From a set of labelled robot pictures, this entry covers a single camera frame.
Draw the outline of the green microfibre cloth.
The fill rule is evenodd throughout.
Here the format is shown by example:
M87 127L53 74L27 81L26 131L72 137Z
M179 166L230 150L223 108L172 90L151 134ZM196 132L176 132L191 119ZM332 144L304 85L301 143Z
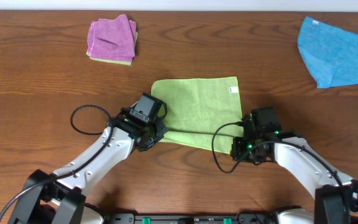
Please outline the green microfibre cloth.
M243 135L233 125L242 119L236 77L158 80L151 94L167 104L163 142L229 154L233 139ZM213 136L226 123L231 125Z

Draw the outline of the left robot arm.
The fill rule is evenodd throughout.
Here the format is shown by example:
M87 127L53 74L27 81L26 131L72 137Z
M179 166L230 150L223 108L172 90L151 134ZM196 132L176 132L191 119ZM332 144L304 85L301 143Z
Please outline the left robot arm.
M86 203L87 196L134 149L150 149L166 132L163 117L111 118L77 158L51 174L36 170L27 178L23 190L3 209L14 206L9 223L105 223L106 216Z

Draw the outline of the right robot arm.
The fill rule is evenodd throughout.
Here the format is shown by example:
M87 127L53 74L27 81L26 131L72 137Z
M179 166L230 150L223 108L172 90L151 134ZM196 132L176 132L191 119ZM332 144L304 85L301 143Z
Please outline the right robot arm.
M323 159L294 129L284 130L273 108L254 109L236 125L243 128L233 140L237 162L273 162L286 169L310 193L314 211L288 207L272 213L272 223L358 223L358 180Z

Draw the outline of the folded light green cloth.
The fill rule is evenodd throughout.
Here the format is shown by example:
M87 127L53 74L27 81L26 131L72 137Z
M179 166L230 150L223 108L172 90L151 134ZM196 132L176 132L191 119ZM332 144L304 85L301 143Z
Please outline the folded light green cloth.
M134 44L136 45L137 39L138 39L138 32L135 32L135 42ZM90 57L90 53L86 52L86 55L91 59L91 60L95 60L95 61L99 61L99 62L106 62L106 63L115 63L115 64L120 64L120 65L132 65L132 61L123 61L123 60L107 60L107 59L101 59L101 58L92 58Z

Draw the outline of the folded purple cloth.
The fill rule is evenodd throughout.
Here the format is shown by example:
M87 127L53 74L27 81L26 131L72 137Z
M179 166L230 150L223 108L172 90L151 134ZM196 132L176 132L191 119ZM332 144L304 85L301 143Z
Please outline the folded purple cloth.
M93 21L87 36L87 52L92 58L133 61L137 23L125 14L115 19Z

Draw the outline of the blue cloth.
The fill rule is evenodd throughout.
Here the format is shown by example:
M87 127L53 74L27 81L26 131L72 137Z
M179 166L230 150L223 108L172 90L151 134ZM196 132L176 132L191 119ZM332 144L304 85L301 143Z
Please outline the blue cloth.
M306 17L297 46L318 88L358 85L358 34Z

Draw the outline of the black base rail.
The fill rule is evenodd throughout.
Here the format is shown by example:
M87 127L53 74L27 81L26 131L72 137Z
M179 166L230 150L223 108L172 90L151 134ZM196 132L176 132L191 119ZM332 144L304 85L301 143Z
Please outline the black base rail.
M238 215L111 215L108 224L276 224L277 218L266 213L240 213Z

